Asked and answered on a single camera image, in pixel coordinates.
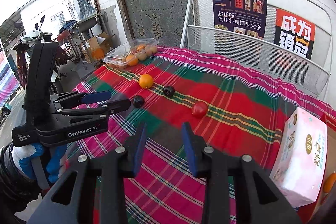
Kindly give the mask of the blue gloved left hand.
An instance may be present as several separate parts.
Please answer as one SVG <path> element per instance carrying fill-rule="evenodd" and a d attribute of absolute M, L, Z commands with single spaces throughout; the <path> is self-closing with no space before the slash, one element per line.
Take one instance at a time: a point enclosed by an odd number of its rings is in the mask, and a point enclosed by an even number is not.
<path fill-rule="evenodd" d="M 43 161 L 43 155 L 46 149 L 41 145 L 41 143 L 28 144 L 23 147 L 13 147 L 11 148 L 11 156 L 15 168 L 20 174 L 25 178 L 31 180 L 36 180 L 37 176 L 35 174 L 33 163 L 38 160 L 41 162 L 42 169 L 46 172 L 46 176 L 50 183 L 55 183 L 61 175 L 66 170 L 66 152 L 67 145 L 60 145 L 54 148 L 54 153 L 51 158 L 46 158 Z"/>

